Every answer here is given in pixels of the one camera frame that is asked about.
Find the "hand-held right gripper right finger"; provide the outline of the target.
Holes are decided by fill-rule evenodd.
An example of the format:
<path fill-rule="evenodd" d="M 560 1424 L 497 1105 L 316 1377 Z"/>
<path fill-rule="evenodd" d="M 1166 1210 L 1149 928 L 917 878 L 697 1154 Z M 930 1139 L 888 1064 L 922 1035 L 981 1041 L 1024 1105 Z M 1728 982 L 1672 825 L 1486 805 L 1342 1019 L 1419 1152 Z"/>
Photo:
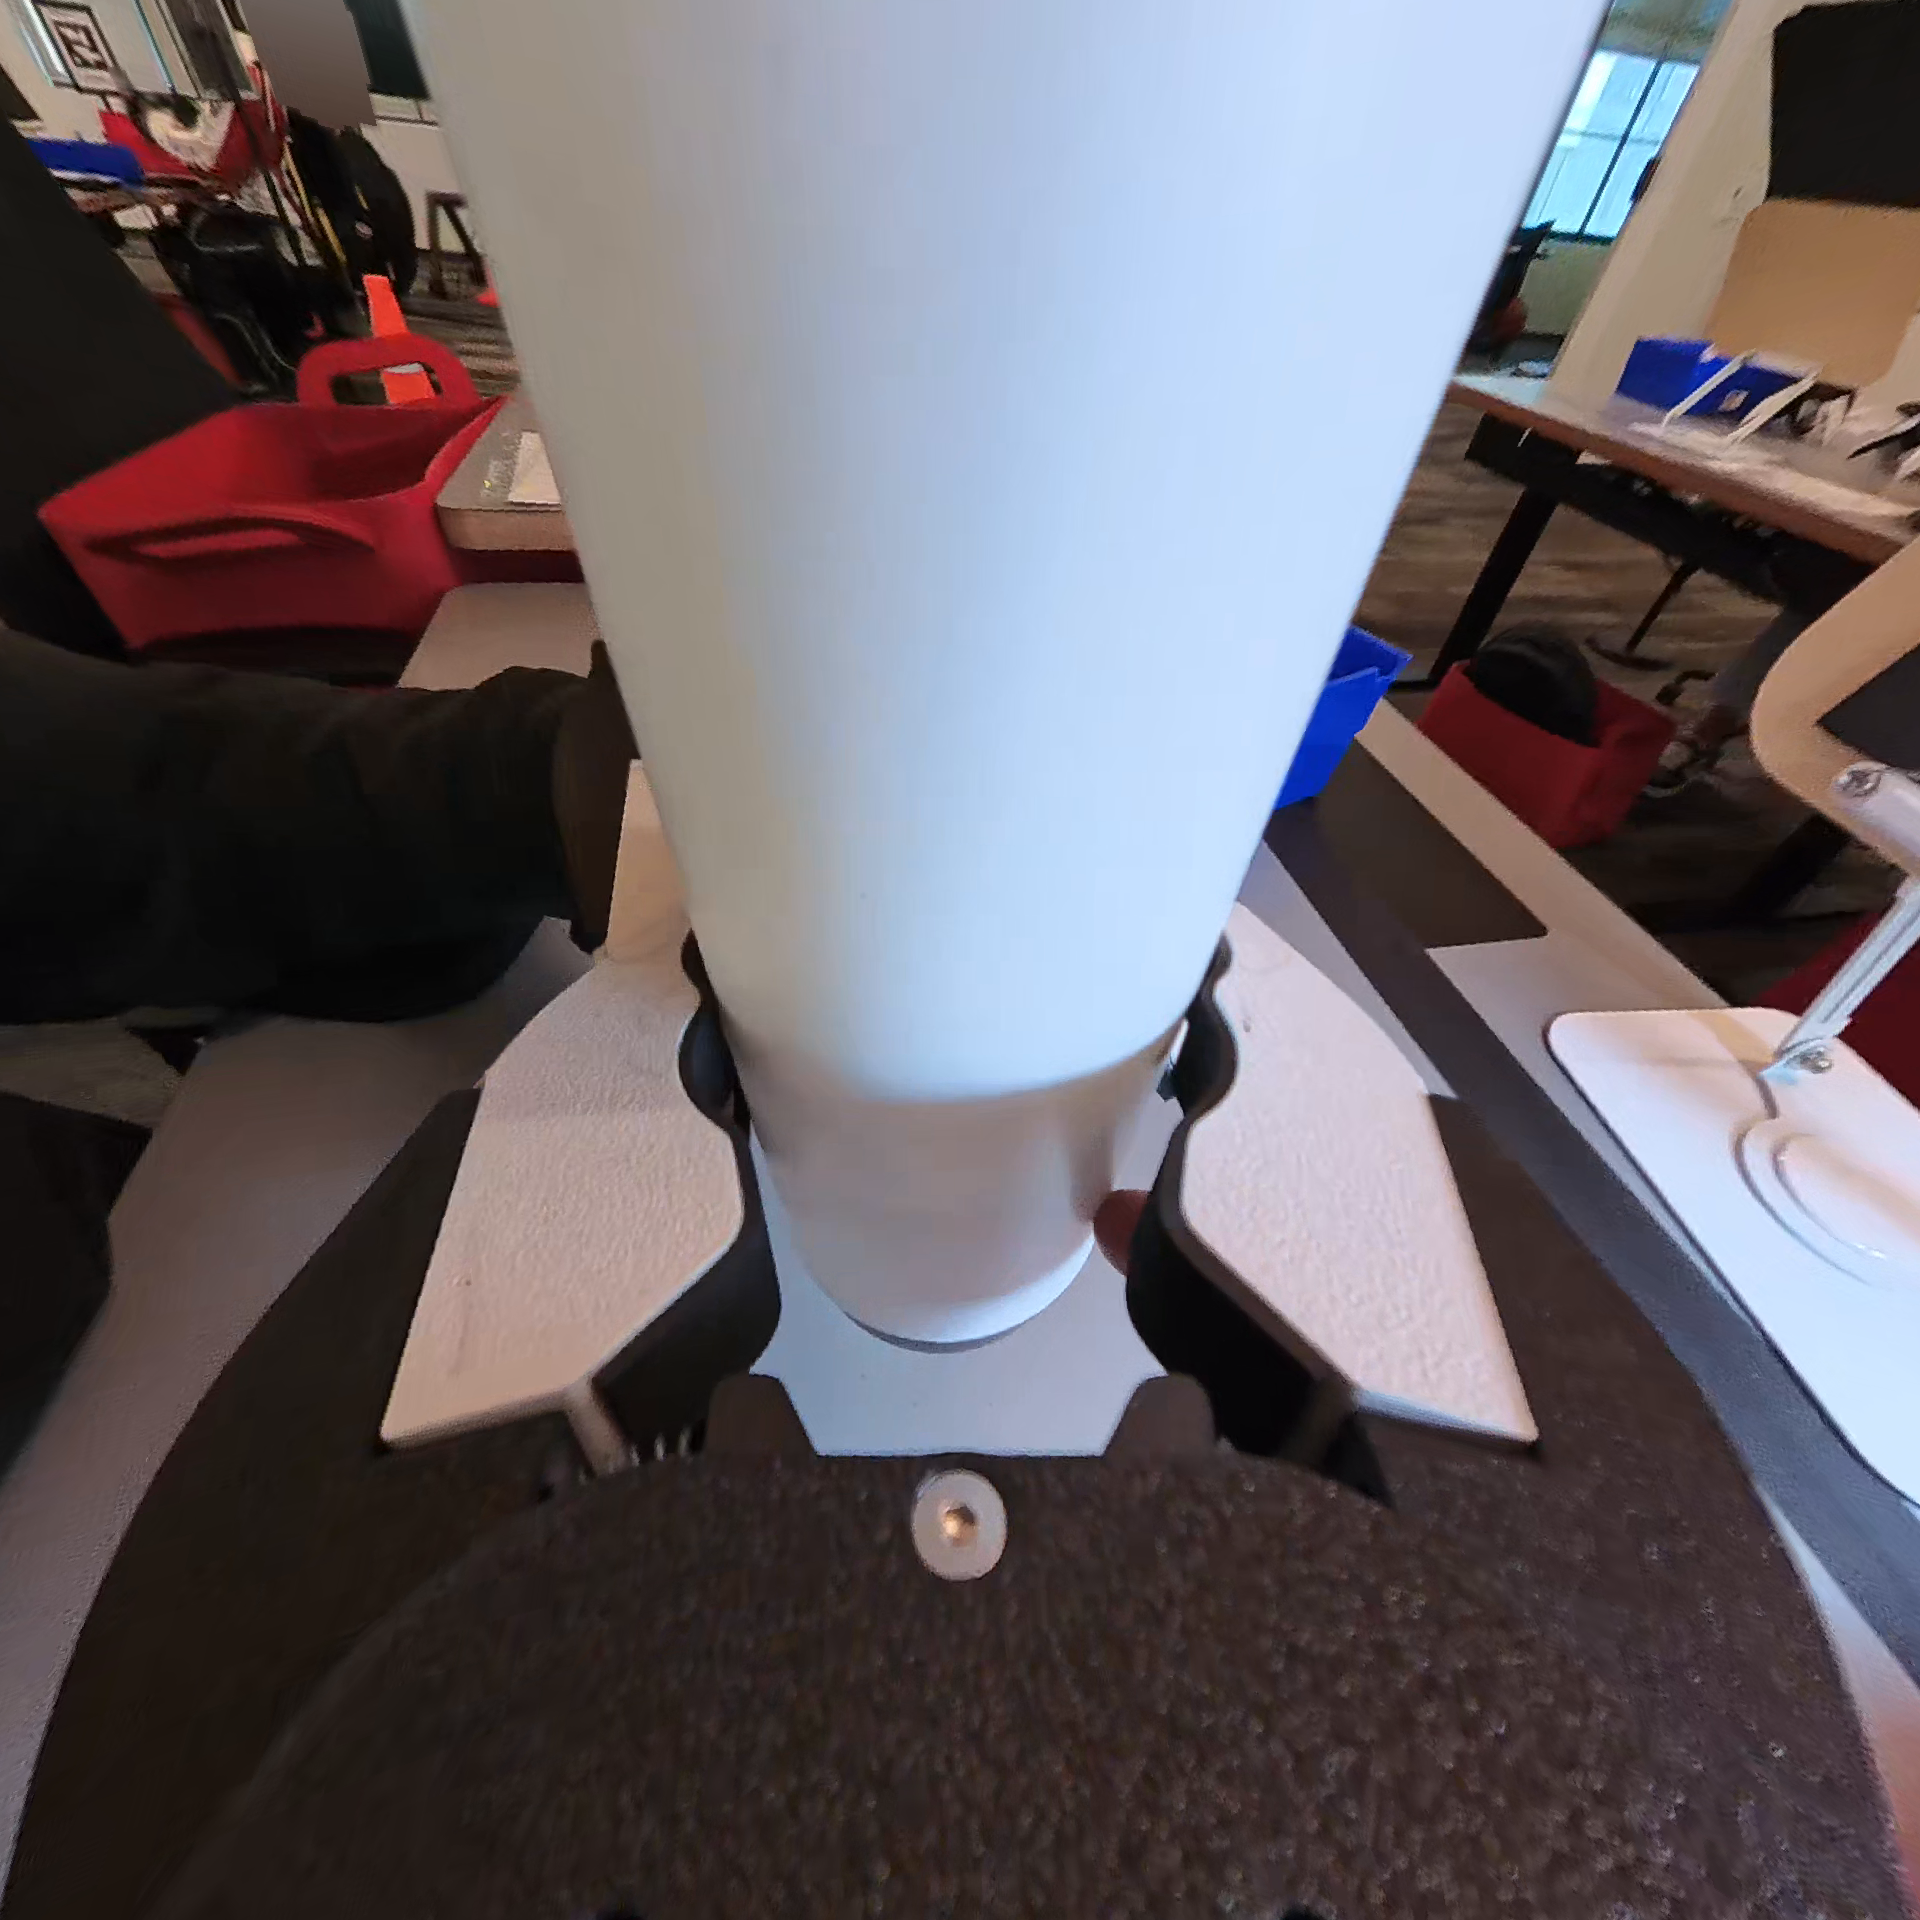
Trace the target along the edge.
<path fill-rule="evenodd" d="M 1189 1004 L 1125 1304 L 1234 1452 L 1377 1472 L 1381 1434 L 1525 1454 L 1539 1424 L 1422 1075 L 1236 904 Z"/>

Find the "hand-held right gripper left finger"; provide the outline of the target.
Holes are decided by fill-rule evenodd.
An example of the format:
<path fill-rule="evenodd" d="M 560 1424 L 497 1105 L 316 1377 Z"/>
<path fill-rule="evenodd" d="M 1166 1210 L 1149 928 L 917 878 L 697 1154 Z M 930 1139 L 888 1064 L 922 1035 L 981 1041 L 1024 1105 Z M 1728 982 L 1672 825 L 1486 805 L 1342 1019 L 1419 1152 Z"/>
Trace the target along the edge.
<path fill-rule="evenodd" d="M 645 932 L 486 1069 L 379 1440 L 554 1416 L 581 1450 L 696 1450 L 779 1310 L 705 966 Z"/>

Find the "blue storage bin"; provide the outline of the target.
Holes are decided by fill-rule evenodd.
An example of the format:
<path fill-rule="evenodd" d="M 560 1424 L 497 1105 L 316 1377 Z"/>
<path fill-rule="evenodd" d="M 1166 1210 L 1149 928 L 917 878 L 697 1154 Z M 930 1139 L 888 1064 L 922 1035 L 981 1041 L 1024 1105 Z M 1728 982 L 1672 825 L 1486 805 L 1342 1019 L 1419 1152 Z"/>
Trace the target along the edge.
<path fill-rule="evenodd" d="M 1817 380 L 1817 363 L 1778 352 L 1725 352 L 1705 341 L 1640 338 L 1617 397 L 1673 418 L 1742 426 L 1778 412 Z"/>
<path fill-rule="evenodd" d="M 1402 646 L 1362 629 L 1347 629 L 1288 769 L 1276 810 L 1317 801 L 1325 790 L 1358 731 L 1372 720 L 1409 664 L 1411 653 Z"/>

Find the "person's left forearm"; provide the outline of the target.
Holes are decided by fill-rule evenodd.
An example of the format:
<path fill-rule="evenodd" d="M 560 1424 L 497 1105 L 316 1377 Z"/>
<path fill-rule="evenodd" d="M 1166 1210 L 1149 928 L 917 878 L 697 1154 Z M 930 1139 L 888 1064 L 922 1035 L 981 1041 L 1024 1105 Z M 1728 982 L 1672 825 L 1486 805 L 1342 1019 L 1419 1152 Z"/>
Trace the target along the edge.
<path fill-rule="evenodd" d="M 403 1022 L 609 937 L 636 742 L 579 680 L 337 689 L 5 630 L 3 1019 Z"/>

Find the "white board stand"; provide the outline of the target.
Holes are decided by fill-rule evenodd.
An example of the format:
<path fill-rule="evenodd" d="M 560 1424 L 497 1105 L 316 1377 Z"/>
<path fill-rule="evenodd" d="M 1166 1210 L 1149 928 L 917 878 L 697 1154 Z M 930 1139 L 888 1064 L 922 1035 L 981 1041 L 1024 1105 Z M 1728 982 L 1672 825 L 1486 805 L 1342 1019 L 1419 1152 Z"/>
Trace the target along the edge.
<path fill-rule="evenodd" d="M 1874 762 L 1848 801 L 1913 801 Z M 1916 1027 L 1856 1018 L 1916 940 L 1896 920 L 1804 1014 L 1561 1014 L 1548 1044 L 1840 1438 L 1917 1502 Z"/>

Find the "red floor bag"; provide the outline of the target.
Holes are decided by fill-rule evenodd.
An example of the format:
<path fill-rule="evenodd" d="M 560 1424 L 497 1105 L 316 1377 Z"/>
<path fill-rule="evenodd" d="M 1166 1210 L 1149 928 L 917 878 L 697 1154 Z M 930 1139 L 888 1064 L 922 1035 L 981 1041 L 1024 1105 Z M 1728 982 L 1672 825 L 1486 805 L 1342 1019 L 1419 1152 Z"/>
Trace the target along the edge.
<path fill-rule="evenodd" d="M 1612 838 L 1676 738 L 1563 634 L 1513 626 L 1453 664 L 1416 729 L 1550 848 Z"/>

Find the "beige table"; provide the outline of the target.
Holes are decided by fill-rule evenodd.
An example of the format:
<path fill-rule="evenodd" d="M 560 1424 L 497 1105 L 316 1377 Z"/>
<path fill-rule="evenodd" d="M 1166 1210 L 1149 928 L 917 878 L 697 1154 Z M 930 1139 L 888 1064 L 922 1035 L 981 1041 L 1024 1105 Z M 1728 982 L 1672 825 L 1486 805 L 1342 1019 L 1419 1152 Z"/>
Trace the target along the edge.
<path fill-rule="evenodd" d="M 460 443 L 436 493 L 438 528 L 460 553 L 505 568 L 528 558 L 538 579 L 577 579 L 579 548 L 560 504 L 515 501 L 521 437 L 538 430 L 532 404 L 512 390 Z"/>

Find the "long wooden table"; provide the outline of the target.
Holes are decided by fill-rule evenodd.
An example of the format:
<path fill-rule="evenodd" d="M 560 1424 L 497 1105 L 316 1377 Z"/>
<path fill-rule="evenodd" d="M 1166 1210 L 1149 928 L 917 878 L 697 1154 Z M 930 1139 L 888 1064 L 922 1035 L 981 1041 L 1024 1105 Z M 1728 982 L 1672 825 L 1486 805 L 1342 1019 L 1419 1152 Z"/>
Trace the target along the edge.
<path fill-rule="evenodd" d="M 1418 689 L 1432 691 L 1496 634 L 1550 521 L 1576 515 L 1665 560 L 1665 611 L 1694 579 L 1768 606 L 1822 611 L 1916 537 L 1916 505 L 1845 486 L 1778 442 L 1683 437 L 1628 400 L 1571 402 L 1542 380 L 1459 376 L 1448 404 L 1474 427 L 1467 465 L 1517 486 L 1448 637 Z"/>

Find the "orange traffic cone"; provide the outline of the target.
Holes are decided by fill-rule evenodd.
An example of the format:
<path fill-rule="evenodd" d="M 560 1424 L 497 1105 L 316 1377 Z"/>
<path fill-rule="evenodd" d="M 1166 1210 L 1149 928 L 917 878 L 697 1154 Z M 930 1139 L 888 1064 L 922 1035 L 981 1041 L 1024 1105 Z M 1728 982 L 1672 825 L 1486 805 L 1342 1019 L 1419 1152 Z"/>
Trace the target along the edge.
<path fill-rule="evenodd" d="M 368 326 L 372 338 L 387 344 L 409 336 L 409 322 L 400 312 L 393 283 L 385 274 L 364 277 Z M 381 395 L 389 404 L 421 404 L 441 397 L 434 378 L 421 363 L 396 363 L 379 372 Z"/>

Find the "black chair back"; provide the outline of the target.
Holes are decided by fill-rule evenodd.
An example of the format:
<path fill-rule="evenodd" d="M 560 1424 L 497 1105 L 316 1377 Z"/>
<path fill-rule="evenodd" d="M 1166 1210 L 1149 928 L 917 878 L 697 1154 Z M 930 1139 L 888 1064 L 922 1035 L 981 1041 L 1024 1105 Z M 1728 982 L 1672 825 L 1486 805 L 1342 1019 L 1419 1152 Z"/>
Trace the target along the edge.
<path fill-rule="evenodd" d="M 235 404 L 233 388 L 3 126 L 3 620 L 74 653 L 129 646 L 41 505 Z"/>

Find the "beige board on stand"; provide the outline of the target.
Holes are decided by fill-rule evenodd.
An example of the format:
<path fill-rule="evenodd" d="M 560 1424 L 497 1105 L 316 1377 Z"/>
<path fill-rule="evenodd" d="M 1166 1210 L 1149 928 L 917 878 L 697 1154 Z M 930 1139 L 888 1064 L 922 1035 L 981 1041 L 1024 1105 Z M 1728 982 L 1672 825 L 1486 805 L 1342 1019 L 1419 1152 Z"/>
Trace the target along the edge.
<path fill-rule="evenodd" d="M 1890 370 L 1916 312 L 1916 209 L 1765 198 L 1738 230 L 1702 336 L 1859 390 Z"/>

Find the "window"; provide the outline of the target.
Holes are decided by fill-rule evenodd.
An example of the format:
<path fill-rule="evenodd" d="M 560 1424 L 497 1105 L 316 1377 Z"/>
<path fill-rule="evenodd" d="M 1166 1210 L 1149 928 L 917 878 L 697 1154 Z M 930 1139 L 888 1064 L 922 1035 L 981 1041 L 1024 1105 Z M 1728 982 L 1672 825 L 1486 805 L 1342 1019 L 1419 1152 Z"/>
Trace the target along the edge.
<path fill-rule="evenodd" d="M 1686 105 L 1700 61 L 1619 50 L 1592 56 L 1569 120 L 1522 212 L 1522 228 L 1613 242 Z"/>

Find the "black panel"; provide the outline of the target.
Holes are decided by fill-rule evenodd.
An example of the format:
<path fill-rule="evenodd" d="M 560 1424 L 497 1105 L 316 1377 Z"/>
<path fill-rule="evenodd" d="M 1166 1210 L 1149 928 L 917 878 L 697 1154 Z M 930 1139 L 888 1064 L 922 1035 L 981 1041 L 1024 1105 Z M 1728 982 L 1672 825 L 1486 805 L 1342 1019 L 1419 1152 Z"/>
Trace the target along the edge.
<path fill-rule="evenodd" d="M 1801 6 L 1771 33 L 1768 198 L 1917 209 L 1917 5 Z"/>

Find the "printed marker tag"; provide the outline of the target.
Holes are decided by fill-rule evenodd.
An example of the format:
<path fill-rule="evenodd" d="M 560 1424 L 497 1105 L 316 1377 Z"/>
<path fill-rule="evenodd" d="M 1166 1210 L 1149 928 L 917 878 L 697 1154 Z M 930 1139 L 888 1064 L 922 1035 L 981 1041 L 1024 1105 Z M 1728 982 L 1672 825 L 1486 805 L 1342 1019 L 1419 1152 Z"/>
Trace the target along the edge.
<path fill-rule="evenodd" d="M 91 5 L 26 3 L 26 9 L 54 84 L 85 94 L 123 88 L 123 68 Z"/>

